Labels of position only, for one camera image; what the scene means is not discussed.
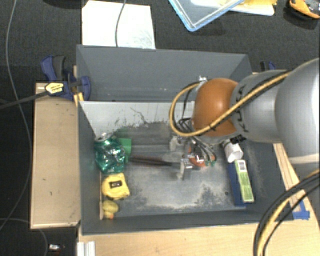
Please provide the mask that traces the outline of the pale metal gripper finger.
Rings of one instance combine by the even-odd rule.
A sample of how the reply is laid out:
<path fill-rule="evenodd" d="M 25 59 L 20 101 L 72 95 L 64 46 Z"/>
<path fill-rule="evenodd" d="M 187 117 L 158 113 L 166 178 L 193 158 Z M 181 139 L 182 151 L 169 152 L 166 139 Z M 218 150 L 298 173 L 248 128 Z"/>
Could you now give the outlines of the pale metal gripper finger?
<path fill-rule="evenodd" d="M 183 147 L 183 141 L 180 136 L 172 136 L 169 142 L 170 151 L 180 151 Z"/>
<path fill-rule="evenodd" d="M 192 163 L 188 158 L 183 158 L 180 160 L 180 171 L 179 171 L 179 178 L 183 181 L 185 179 L 185 174 L 187 171 L 193 168 Z"/>

